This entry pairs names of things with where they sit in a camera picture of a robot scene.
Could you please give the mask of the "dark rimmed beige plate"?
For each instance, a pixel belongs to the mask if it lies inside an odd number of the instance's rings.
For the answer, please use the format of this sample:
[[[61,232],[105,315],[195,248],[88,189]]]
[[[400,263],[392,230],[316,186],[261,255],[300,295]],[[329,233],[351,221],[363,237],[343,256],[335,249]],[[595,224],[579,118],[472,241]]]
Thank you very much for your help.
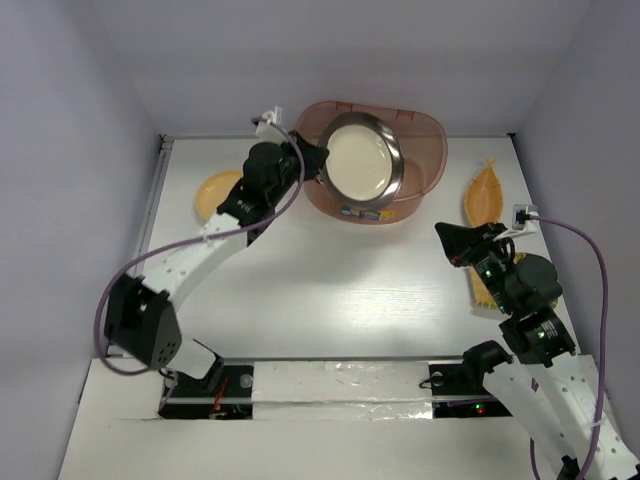
[[[387,123],[369,113],[342,113],[322,132],[319,145],[329,151],[320,177],[341,203],[378,210],[394,201],[405,162]]]

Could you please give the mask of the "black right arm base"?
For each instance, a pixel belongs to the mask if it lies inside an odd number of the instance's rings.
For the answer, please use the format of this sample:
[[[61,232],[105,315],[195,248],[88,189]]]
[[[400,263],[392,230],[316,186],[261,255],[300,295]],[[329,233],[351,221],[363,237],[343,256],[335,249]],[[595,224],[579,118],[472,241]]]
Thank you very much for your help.
[[[430,364],[427,378],[418,386],[431,392],[436,419],[509,417],[509,410],[483,387],[483,381],[498,365],[510,362],[502,346],[487,341],[465,351],[458,363]]]

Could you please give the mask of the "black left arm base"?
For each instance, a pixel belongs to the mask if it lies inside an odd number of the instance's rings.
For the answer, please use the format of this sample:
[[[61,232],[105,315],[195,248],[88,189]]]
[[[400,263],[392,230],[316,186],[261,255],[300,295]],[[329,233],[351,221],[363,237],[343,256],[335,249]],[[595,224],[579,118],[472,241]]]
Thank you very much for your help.
[[[249,420],[253,417],[254,364],[225,364],[206,391],[183,373],[163,369],[158,415],[167,420]]]

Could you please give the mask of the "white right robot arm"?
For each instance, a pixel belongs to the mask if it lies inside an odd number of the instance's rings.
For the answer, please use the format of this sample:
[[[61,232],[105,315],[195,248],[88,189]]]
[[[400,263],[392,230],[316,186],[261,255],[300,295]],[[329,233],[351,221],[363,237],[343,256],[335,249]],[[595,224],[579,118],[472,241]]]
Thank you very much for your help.
[[[435,225],[448,261],[469,267],[506,315],[504,341],[463,354],[462,384],[486,390],[518,421],[559,479],[636,479],[639,459],[604,412],[576,344],[552,306],[562,294],[555,266],[535,254],[515,258],[501,223]]]

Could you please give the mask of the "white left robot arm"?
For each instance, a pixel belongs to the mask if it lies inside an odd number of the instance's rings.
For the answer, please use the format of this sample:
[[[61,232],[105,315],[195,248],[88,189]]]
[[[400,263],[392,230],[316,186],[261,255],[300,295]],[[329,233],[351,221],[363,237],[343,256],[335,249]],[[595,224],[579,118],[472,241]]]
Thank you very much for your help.
[[[225,260],[249,247],[284,210],[292,188],[314,179],[329,156],[297,132],[280,144],[253,145],[240,179],[192,241],[133,277],[122,273],[109,290],[104,337],[151,371],[165,369],[201,395],[214,393],[224,360],[182,333],[177,312]]]

